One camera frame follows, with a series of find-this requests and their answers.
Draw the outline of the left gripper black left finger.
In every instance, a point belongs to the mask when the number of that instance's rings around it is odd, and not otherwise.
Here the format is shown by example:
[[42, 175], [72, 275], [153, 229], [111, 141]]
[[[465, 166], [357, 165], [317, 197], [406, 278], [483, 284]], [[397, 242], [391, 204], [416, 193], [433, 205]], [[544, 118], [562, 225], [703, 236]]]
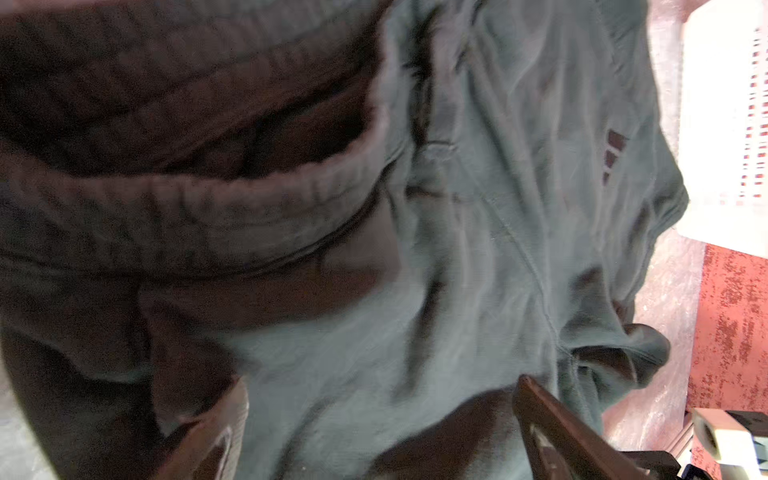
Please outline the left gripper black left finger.
[[182, 423], [164, 440], [151, 479], [231, 480], [240, 459], [249, 398], [241, 377], [207, 411]]

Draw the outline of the black shorts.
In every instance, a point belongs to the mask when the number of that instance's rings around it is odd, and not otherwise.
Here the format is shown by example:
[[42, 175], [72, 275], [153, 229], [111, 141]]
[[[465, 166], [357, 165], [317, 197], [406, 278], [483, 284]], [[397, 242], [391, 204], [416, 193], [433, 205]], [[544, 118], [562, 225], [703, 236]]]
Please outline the black shorts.
[[1, 12], [1, 349], [61, 479], [527, 479], [594, 430], [688, 196], [644, 1]]

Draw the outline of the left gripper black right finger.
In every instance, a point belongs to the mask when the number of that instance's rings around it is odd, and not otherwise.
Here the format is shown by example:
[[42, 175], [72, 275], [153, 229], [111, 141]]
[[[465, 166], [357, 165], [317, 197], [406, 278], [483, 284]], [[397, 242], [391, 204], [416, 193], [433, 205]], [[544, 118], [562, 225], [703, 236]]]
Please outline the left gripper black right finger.
[[535, 479], [648, 479], [534, 378], [522, 375], [514, 414]]

